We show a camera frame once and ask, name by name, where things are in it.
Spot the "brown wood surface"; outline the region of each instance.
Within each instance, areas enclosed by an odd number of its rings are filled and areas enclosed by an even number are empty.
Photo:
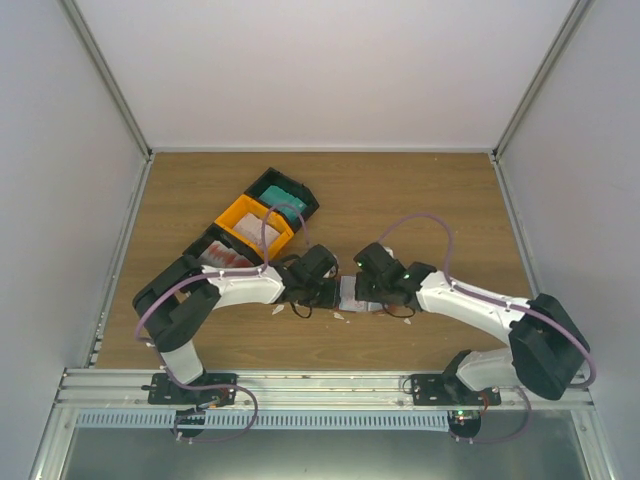
[[[309,220],[322,243],[354,273],[353,256],[398,218],[431,212],[455,232],[451,273],[510,295],[529,295],[507,213],[486,155],[373,153],[159,154],[151,169],[104,335],[98,367],[156,368],[133,340],[134,295],[175,260],[269,166],[308,185],[320,203]],[[442,266],[446,236],[412,220],[388,237],[405,264]],[[282,254],[302,252],[299,232]],[[317,310],[304,320],[289,307],[243,305],[216,311],[195,338],[208,368],[442,369],[458,353],[501,343],[461,322],[417,314],[411,324],[371,313]]]

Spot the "vent grille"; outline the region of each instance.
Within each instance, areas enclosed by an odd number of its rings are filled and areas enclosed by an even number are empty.
[[[204,425],[184,428],[236,429],[251,419],[251,412],[212,410]],[[81,428],[170,428],[174,410],[83,409],[76,427]],[[449,429],[447,412],[332,412],[332,411],[263,411],[253,428],[263,430],[433,430]]]

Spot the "orange bin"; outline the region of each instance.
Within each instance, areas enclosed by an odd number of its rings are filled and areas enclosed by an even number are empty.
[[[236,232],[233,227],[244,217],[247,213],[251,213],[262,220],[269,209],[261,203],[255,201],[247,195],[240,195],[238,199],[227,208],[222,215],[216,218],[215,223],[229,232],[234,237],[238,238],[245,244],[249,245],[256,251],[262,259],[262,245],[256,245],[244,235]],[[293,230],[284,219],[284,216],[278,212],[271,212],[267,224],[276,230],[280,235],[276,238],[271,245],[269,245],[269,258],[275,258],[277,253],[293,238]]]

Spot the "wooden tabletop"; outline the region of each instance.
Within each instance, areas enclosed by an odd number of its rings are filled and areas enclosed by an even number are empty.
[[[118,282],[97,367],[157,368],[133,340],[134,295],[164,270],[267,167],[307,185],[320,209],[308,222],[313,244],[336,254],[343,274],[353,256],[402,216],[430,212],[455,232],[451,273],[508,295],[529,288],[493,168],[486,155],[422,153],[159,154],[151,169]],[[446,235],[416,219],[385,244],[405,265],[441,267]],[[304,251],[302,232],[281,254]],[[442,369],[460,350],[502,344],[461,322],[420,313],[402,319],[375,313],[315,310],[301,319],[287,306],[216,310],[195,337],[210,369]]]

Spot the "white backdrop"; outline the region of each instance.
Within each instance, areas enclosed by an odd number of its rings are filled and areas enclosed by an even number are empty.
[[[79,0],[150,145],[494,147],[571,0]]]
[[[0,14],[0,477],[81,366],[142,156],[57,2]]]
[[[591,343],[591,393],[630,479],[640,471],[638,18],[638,2],[594,3],[504,157],[542,286]]]

